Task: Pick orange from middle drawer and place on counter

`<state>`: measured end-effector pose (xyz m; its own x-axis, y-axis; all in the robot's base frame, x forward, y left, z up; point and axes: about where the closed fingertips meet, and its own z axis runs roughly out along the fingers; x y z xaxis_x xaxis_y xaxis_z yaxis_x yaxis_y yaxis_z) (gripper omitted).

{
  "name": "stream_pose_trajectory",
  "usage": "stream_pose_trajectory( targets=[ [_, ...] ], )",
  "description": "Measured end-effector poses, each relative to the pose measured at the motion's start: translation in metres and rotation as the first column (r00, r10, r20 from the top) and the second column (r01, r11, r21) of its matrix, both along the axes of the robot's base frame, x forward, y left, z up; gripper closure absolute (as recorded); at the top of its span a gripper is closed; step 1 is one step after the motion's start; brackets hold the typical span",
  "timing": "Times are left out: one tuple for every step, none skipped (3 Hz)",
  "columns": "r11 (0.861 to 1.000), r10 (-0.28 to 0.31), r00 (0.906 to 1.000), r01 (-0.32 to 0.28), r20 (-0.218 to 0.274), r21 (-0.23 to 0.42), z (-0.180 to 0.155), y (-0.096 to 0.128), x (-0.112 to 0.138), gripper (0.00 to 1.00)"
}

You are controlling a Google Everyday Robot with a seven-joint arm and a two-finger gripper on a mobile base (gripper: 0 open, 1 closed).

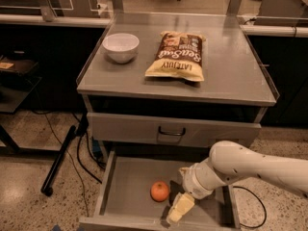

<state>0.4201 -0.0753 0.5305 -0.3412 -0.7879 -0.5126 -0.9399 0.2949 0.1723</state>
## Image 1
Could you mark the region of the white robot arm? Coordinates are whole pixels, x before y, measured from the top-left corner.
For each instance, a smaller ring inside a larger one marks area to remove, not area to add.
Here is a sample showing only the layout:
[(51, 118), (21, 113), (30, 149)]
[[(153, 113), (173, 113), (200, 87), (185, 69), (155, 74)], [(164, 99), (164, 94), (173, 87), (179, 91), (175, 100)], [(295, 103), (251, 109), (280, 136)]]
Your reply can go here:
[(184, 192), (176, 195), (168, 211), (169, 224), (177, 223), (196, 200), (249, 177), (301, 197), (308, 196), (308, 161), (260, 154), (232, 141), (216, 142), (207, 159), (179, 171)]

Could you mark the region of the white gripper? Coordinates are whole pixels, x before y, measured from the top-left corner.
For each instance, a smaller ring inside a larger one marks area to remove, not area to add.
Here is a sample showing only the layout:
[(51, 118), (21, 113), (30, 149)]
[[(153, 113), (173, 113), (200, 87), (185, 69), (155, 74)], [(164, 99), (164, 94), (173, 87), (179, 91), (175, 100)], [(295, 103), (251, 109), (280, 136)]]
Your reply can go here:
[(176, 195), (167, 214), (169, 224), (178, 222), (194, 206), (194, 199), (203, 199), (215, 189), (224, 186), (208, 159), (190, 167), (180, 167), (178, 171), (183, 177), (185, 193)]

